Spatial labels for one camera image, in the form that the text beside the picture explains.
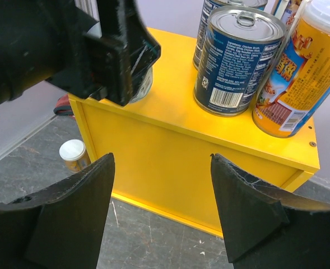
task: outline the white jar lid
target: white jar lid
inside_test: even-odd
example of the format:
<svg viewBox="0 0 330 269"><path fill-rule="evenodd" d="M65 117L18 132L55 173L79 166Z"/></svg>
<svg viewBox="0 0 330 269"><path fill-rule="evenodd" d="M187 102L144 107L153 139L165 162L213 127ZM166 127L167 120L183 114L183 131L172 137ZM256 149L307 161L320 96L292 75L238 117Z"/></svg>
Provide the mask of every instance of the white jar lid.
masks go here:
<svg viewBox="0 0 330 269"><path fill-rule="evenodd" d="M72 139L62 144L59 154L64 161L77 161L83 157L85 151L84 142L78 139Z"/></svg>

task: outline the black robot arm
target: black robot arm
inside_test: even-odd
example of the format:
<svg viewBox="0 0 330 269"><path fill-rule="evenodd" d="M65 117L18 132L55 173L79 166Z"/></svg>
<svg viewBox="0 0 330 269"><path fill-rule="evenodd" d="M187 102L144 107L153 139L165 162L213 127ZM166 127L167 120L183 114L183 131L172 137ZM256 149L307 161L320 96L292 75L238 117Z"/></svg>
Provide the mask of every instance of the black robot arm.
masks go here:
<svg viewBox="0 0 330 269"><path fill-rule="evenodd" d="M134 0L97 0L97 24L69 0L0 0L0 104L47 80L79 98L126 105L160 46Z"/></svg>

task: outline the can label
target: can label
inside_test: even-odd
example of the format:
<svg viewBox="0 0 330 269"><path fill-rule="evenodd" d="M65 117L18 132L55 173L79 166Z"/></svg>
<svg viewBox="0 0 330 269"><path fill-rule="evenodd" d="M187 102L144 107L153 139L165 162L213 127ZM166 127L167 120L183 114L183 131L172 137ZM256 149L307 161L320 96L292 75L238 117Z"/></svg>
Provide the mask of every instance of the can label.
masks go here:
<svg viewBox="0 0 330 269"><path fill-rule="evenodd" d="M294 135L330 93L330 35L299 21L263 87L255 123L278 137Z"/></svg>
<svg viewBox="0 0 330 269"><path fill-rule="evenodd" d="M75 161L65 161L67 168L73 172L80 172L85 167L91 164L89 155L87 152L78 160Z"/></svg>
<svg viewBox="0 0 330 269"><path fill-rule="evenodd" d="M140 88L136 95L130 100L130 103L135 103L142 98L144 98L148 92L151 90L152 84L154 82L154 72L152 67L147 71L145 77L143 78Z"/></svg>
<svg viewBox="0 0 330 269"><path fill-rule="evenodd" d="M301 1L302 0L290 0L284 11L281 21L285 24L287 31L294 22L294 16L297 14Z"/></svg>
<svg viewBox="0 0 330 269"><path fill-rule="evenodd" d="M272 11L271 11L271 14L275 15L278 11L278 8L279 6L281 5L282 1L286 1L286 0L277 0L278 2L275 3L272 7Z"/></svg>
<svg viewBox="0 0 330 269"><path fill-rule="evenodd" d="M245 111L279 44L247 43L208 29L194 89L197 101L220 114Z"/></svg>
<svg viewBox="0 0 330 269"><path fill-rule="evenodd" d="M218 3L212 0L204 0L203 7L202 7L202 14L201 14L201 20L199 22L198 27L198 34L197 34L197 43L196 43L196 49L194 51L194 57L193 62L198 67L199 61L201 59L202 54L202 48L204 44L204 39L206 35L206 29L208 25L208 18L210 17L210 14L213 10L215 10L218 7L222 7L224 5L228 5L226 3ZM264 10L265 5L258 7L259 10Z"/></svg>

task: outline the small jar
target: small jar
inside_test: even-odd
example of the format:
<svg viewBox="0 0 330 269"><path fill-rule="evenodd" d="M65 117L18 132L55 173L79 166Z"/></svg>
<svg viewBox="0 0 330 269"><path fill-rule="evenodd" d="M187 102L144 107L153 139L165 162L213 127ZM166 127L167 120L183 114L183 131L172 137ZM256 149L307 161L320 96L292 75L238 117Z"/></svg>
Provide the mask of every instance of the small jar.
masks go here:
<svg viewBox="0 0 330 269"><path fill-rule="evenodd" d="M79 172L91 163L84 142L78 139L65 142L60 147L59 154L67 168L73 172Z"/></svg>

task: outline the pull tab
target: pull tab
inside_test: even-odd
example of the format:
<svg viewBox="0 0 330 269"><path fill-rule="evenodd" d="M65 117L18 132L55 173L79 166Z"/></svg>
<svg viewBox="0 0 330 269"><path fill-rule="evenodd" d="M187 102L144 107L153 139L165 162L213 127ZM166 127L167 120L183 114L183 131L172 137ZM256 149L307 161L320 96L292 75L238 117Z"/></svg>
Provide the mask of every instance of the pull tab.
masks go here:
<svg viewBox="0 0 330 269"><path fill-rule="evenodd" d="M234 6L244 6L243 0L228 0L228 4L233 4Z"/></svg>
<svg viewBox="0 0 330 269"><path fill-rule="evenodd" d="M255 17L252 12L242 11L237 15L237 23L241 26L251 27L255 24Z"/></svg>

